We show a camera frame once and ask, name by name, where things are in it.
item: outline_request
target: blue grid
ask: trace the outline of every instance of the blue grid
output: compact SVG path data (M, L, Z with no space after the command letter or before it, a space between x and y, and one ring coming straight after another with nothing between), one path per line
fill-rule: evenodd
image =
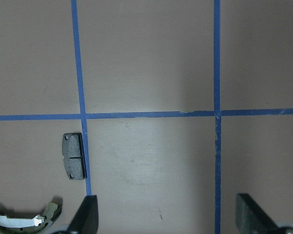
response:
M75 47L75 61L79 93L80 114L51 115L3 115L0 121L15 120L67 120L80 119L84 144L85 163L87 170L86 194L91 195L87 119L137 118L137 117L215 117L215 234L221 228L221 118L222 116L262 116L262 115L293 115L293 108L286 109L251 109L221 110L220 107L220 0L214 0L214 110L213 111L166 111L166 112L125 112L125 113L86 113L82 60L80 53L77 0L71 0L72 26Z

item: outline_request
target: bolt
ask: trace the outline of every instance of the bolt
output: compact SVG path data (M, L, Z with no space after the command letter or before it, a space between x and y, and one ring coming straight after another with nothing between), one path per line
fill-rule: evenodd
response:
M287 230L285 230L285 233L286 234L293 234L293 229L287 229Z

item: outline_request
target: horizontal blue tape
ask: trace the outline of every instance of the horizontal blue tape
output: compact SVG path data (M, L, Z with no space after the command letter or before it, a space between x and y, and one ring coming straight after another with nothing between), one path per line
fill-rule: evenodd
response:
M124 112L124 113L97 113L86 114L87 119L100 119L100 118L164 118L164 117L204 117L214 116L214 111L193 111L193 112L180 112L180 111L161 111L161 112Z
M0 121L5 120L57 120L57 119L80 119L80 114L54 114L54 115L11 115L0 116Z
M254 109L254 110L224 110L222 116L264 116L264 115L293 115L293 108L287 109Z

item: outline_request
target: floor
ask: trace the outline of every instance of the floor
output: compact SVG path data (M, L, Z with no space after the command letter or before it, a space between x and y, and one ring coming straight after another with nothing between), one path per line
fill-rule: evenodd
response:
M82 132L88 177L67 178ZM293 0L0 0L0 207L100 234L238 234L236 193L293 224Z

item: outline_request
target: gray surface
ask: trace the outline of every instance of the gray surface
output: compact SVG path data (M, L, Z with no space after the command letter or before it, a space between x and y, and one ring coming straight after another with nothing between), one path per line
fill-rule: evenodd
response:
M221 1L221 101L293 107L293 0Z
M249 193L274 221L293 224L293 116L223 118L222 234L239 233L236 193Z
M78 7L87 112L213 109L213 1Z
M0 115L78 113L70 1L0 0Z
M0 122L1 209L35 216L62 197L63 213L54 225L71 221L84 198L85 183L69 180L65 172L61 145L68 129L80 131L80 121Z
M214 118L88 121L100 234L214 230Z

